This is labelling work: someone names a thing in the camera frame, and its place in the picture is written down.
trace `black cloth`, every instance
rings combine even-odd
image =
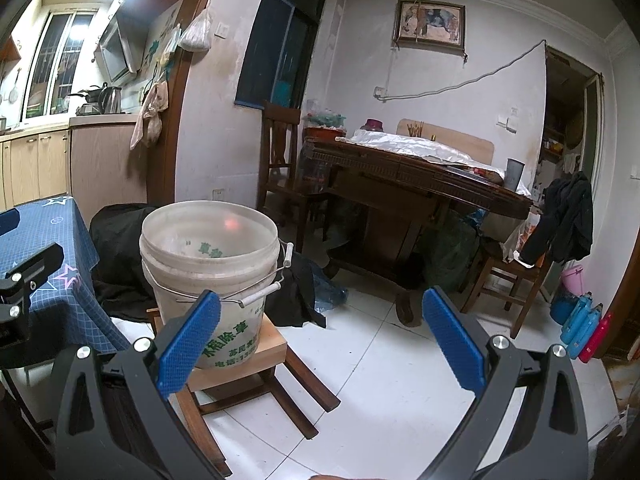
[[[543,254],[560,264],[581,260],[593,244],[591,183],[579,171],[571,179],[557,178],[546,190],[543,214],[520,251],[520,259],[533,265]]]
[[[102,208],[91,220],[89,235],[100,256],[91,273],[95,297],[111,317],[148,321],[156,307],[154,290],[142,272],[142,222],[155,207],[116,204]]]
[[[281,254],[278,266],[282,266]],[[326,319],[314,310],[316,290],[311,266],[298,253],[293,253],[291,266],[283,271],[284,280],[280,290],[267,296],[264,313],[275,326],[302,326],[313,321],[326,328]]]

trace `dark wooden table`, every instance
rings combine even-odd
[[[452,202],[523,220],[532,205],[529,198],[484,178],[418,157],[321,139],[309,139],[305,149],[311,158],[332,165],[329,193],[368,209],[358,235],[327,251],[325,274],[332,278],[347,269],[392,282],[398,288],[396,312],[403,324],[414,315],[399,273],[423,228],[439,229]]]

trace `blue plastic bottle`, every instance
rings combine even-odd
[[[571,316],[580,298],[574,296],[568,290],[561,286],[556,292],[554,300],[551,302],[551,319],[558,325],[564,325]]]
[[[567,353],[571,359],[575,359],[580,355],[582,349],[591,339],[591,336],[596,331],[600,318],[602,317],[602,304],[590,311],[587,318],[584,320],[574,339],[569,343],[566,348]]]
[[[580,330],[580,326],[583,324],[584,320],[587,319],[587,316],[591,311],[592,303],[593,299],[591,298],[590,292],[581,296],[580,300],[578,300],[578,304],[575,306],[571,316],[569,316],[567,322],[562,326],[560,340],[565,345],[568,345],[574,339],[578,330]]]

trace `light switch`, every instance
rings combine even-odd
[[[214,35],[222,38],[223,40],[226,40],[226,37],[229,35],[229,26],[226,23],[218,23]]]

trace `bucket handle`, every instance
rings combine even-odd
[[[276,290],[280,290],[280,287],[282,286],[282,282],[284,280],[284,275],[282,274],[282,271],[284,269],[289,269],[289,267],[291,266],[291,258],[293,256],[293,244],[291,242],[288,243],[288,244],[285,244],[282,240],[280,240],[280,245],[281,245],[280,249],[284,250],[284,260],[282,262],[282,267],[279,267],[276,270],[274,270],[273,272],[270,272],[264,278],[261,278],[257,282],[252,283],[251,285],[246,286],[245,288],[243,288],[241,290],[233,292],[233,293],[229,294],[228,296],[225,296],[224,298],[220,298],[220,301],[227,301],[227,302],[231,302],[231,303],[237,303],[240,306],[240,308],[244,308],[246,305],[252,304],[255,301],[261,300],[262,298],[267,297],[269,294],[271,294],[272,292],[275,292]],[[144,260],[142,260],[142,265],[144,265],[145,270],[148,273],[148,275],[151,276],[151,280],[154,282],[155,286],[157,286],[158,288],[161,288],[162,290],[165,290],[165,291],[167,291],[167,292],[169,292],[171,294],[175,294],[176,296],[181,296],[183,298],[188,298],[189,300],[191,300],[191,301],[178,301],[177,303],[194,303],[198,299],[197,296],[192,296],[191,294],[185,294],[183,292],[178,292],[177,290],[173,290],[173,289],[168,288],[168,287],[166,287],[164,285],[160,285],[160,283],[158,283],[158,280],[156,280],[156,277],[151,273],[149,268],[146,266],[146,263],[145,263]],[[244,298],[244,300],[231,300],[230,299],[232,296],[236,296],[237,294],[242,294],[244,291],[249,290],[250,288],[253,288],[256,285],[259,285],[264,280],[267,280],[268,278],[270,278],[274,274],[277,274],[278,272],[280,272],[280,279],[277,282],[273,282],[270,285],[266,286],[265,288],[262,288],[258,292],[255,292],[254,294],[252,294],[250,296],[247,296],[246,298]]]

